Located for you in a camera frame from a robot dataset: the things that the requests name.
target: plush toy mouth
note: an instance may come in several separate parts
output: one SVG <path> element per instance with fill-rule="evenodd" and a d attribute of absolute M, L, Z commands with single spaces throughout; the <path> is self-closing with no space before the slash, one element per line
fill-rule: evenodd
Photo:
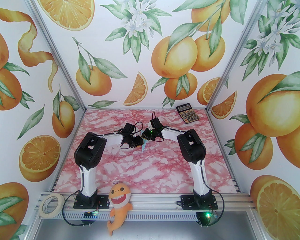
<path fill-rule="evenodd" d="M 126 194 L 117 196 L 117 197 L 112 197 L 111 201 L 113 204 L 120 204 L 122 202 L 124 202 L 124 200 L 126 199 Z"/>

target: masking tape roll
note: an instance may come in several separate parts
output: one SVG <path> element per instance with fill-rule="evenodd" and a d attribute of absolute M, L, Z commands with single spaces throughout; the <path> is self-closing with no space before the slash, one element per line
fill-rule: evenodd
<path fill-rule="evenodd" d="M 52 200 L 55 199 L 58 200 L 57 206 L 52 212 L 48 213 L 47 206 Z M 62 195 L 58 193 L 51 193 L 47 197 L 45 197 L 42 203 L 40 204 L 39 214 L 43 218 L 54 218 L 61 212 L 64 202 L 65 202 L 65 198 Z"/>

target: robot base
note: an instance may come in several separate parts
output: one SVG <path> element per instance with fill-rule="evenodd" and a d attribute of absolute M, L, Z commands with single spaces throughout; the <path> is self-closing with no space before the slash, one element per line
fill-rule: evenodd
<path fill-rule="evenodd" d="M 218 204 L 212 191 L 205 195 L 199 195 L 194 190 L 194 197 L 191 195 L 181 195 L 181 206 L 183 210 L 211 210 L 218 209 Z"/>
<path fill-rule="evenodd" d="M 81 192 L 76 196 L 73 208 L 75 209 L 108 209 L 110 206 L 110 202 L 108 201 L 108 194 L 106 195 L 98 195 L 97 191 L 90 196 L 87 197 L 83 195 Z"/>

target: table surface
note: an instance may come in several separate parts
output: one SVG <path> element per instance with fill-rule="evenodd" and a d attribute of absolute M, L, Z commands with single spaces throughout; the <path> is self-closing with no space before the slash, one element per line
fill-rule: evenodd
<path fill-rule="evenodd" d="M 176 109 L 155 109 L 163 125 L 180 130 L 195 129 L 206 147 L 208 185 L 221 193 L 236 193 L 205 110 L 195 111 L 200 120 L 185 124 Z M 54 192 L 73 193 L 80 189 L 80 171 L 73 156 L 86 133 L 111 133 L 123 128 L 126 122 L 135 124 L 138 121 L 144 124 L 145 129 L 152 118 L 152 112 L 153 109 L 87 110 Z M 141 146 L 129 149 L 120 149 L 120 145 L 108 146 L 96 168 L 96 184 L 98 192 L 102 193 L 108 193 L 118 181 L 126 183 L 132 193 L 186 194 L 193 190 L 190 166 L 182 157 L 178 143 L 168 139 L 163 142 L 148 141 L 144 152 Z"/>

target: orange plush toy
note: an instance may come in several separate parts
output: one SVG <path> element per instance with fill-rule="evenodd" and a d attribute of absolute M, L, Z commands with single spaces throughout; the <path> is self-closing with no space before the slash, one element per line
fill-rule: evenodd
<path fill-rule="evenodd" d="M 130 196 L 130 188 L 122 182 L 117 183 L 110 190 L 108 199 L 113 205 L 113 209 L 110 211 L 110 217 L 115 216 L 113 223 L 111 223 L 110 220 L 107 222 L 107 228 L 110 236 L 113 235 L 113 230 L 122 226 L 127 212 L 132 210 L 132 205 L 129 203 Z"/>

